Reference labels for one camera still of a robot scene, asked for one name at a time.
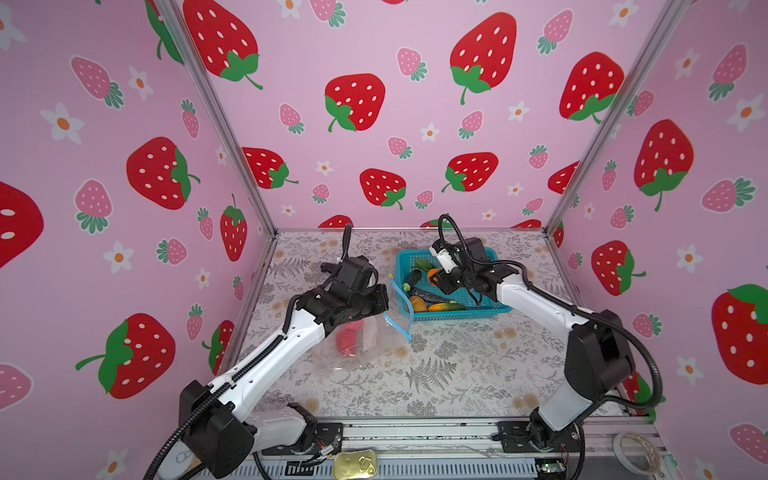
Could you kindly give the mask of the magenta toy fruit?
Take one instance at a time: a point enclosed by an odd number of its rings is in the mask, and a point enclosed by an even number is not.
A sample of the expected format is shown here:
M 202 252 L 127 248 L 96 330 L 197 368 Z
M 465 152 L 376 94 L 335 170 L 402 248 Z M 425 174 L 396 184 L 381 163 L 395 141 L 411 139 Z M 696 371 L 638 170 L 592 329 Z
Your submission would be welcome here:
M 342 332 L 343 333 L 347 333 L 347 332 L 354 332 L 354 333 L 356 333 L 356 332 L 362 330 L 363 328 L 364 328 L 364 321 L 363 320 L 352 321 L 352 322 L 346 323 L 343 326 Z

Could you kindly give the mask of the red toy pepper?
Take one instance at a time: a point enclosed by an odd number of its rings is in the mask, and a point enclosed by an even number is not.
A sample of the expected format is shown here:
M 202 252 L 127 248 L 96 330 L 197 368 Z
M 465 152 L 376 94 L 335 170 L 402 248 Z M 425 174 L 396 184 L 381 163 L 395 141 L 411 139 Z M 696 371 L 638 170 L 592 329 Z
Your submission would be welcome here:
M 357 332 L 345 330 L 336 336 L 336 348 L 342 358 L 357 356 Z

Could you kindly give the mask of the clear zip top bag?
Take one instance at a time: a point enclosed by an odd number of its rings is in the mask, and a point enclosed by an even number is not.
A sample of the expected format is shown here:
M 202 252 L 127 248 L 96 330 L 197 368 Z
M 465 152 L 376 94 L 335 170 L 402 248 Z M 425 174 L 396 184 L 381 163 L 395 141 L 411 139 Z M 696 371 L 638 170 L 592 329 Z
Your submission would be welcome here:
M 341 325 L 310 350 L 315 372 L 329 374 L 332 371 L 351 371 L 410 344 L 414 310 L 410 307 L 408 315 L 400 311 L 400 305 L 406 304 L 407 297 L 392 275 L 389 275 L 386 286 L 389 308 L 383 314 L 362 319 L 364 328 L 357 332 L 357 356 L 342 358 L 339 355 L 336 336 L 342 332 L 345 324 Z

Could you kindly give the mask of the long dark eggplant toy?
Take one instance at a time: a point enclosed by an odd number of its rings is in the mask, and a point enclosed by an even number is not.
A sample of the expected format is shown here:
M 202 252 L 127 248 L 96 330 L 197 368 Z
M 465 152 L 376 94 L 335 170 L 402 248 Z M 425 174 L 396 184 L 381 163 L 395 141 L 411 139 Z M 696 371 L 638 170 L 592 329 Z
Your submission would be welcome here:
M 408 295 L 410 297 L 414 297 L 414 296 L 419 297 L 428 304 L 451 303 L 450 299 L 444 298 L 442 296 L 438 296 L 436 294 L 433 294 L 428 291 L 424 291 L 422 289 L 415 288 L 415 287 L 409 290 Z

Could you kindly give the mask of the green leafy vegetable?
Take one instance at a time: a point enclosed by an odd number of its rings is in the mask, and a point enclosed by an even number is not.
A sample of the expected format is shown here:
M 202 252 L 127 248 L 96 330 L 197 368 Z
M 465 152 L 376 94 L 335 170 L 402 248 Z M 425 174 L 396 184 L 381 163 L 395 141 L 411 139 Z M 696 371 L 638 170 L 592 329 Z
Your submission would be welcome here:
M 422 272 L 429 272 L 435 269 L 435 266 L 429 260 L 417 258 L 413 261 L 413 268 Z

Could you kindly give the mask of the teal plastic basket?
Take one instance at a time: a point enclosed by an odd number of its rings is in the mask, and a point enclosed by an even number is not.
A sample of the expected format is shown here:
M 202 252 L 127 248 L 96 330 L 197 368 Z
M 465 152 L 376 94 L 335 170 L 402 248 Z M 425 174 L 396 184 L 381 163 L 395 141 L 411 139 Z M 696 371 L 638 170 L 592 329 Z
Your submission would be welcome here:
M 402 250 L 397 254 L 394 278 L 398 286 L 400 287 L 400 289 L 405 293 L 407 297 L 406 304 L 400 305 L 400 311 L 405 315 L 408 315 L 410 313 L 410 307 L 412 307 L 412 305 L 410 303 L 411 297 L 408 295 L 408 292 L 405 292 L 403 290 L 402 284 L 405 281 L 405 279 L 408 277 L 410 272 L 414 270 L 413 261 L 417 258 L 422 258 L 422 259 L 431 261 L 435 266 L 435 268 L 440 267 L 439 264 L 436 262 L 436 259 L 430 254 L 428 249 Z M 442 296 L 444 298 L 450 299 L 451 302 L 465 305 L 467 309 L 465 311 L 452 311 L 452 312 L 428 312 L 428 311 L 425 313 L 414 312 L 413 320 L 415 322 L 448 321 L 448 320 L 462 320 L 462 319 L 484 319 L 484 318 L 491 318 L 501 314 L 510 313 L 512 311 L 511 307 L 505 306 L 499 302 L 494 302 L 485 296 L 483 297 L 481 303 L 477 304 L 473 300 L 472 294 L 468 293 L 467 290 L 464 288 L 455 291 L 451 295 L 445 295 L 436 287 L 436 285 L 429 282 L 427 275 L 428 275 L 428 272 L 422 272 L 422 278 L 415 288 L 419 288 L 424 291 L 428 291 L 430 293 L 436 294 L 438 296 Z

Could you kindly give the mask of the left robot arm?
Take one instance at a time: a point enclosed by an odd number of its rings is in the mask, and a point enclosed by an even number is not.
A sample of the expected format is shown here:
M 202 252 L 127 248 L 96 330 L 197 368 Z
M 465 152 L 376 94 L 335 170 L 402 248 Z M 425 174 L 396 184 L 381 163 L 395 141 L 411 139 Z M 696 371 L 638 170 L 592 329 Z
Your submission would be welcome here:
M 334 283 L 293 296 L 283 325 L 255 351 L 209 384 L 193 381 L 185 387 L 180 395 L 179 426 L 144 477 L 155 478 L 178 443 L 200 461 L 184 479 L 204 470 L 216 479 L 233 473 L 256 451 L 257 442 L 268 438 L 266 426 L 249 424 L 247 418 L 276 380 L 337 327 L 383 314 L 388 308 L 384 284 L 359 290 Z

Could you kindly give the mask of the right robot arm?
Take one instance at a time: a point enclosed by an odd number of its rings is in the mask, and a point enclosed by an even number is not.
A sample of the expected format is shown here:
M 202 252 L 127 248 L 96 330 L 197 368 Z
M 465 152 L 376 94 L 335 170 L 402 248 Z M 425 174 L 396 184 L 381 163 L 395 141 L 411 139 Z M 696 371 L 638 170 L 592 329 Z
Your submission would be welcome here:
M 518 262 L 436 269 L 428 279 L 445 294 L 464 288 L 517 310 L 565 344 L 565 379 L 529 417 L 527 438 L 538 450 L 554 448 L 570 428 L 605 403 L 650 411 L 661 402 L 663 382 L 658 365 L 613 312 L 585 310 L 537 287 Z M 651 394 L 644 401 L 610 393 L 636 371 L 633 351 L 644 359 L 651 374 Z

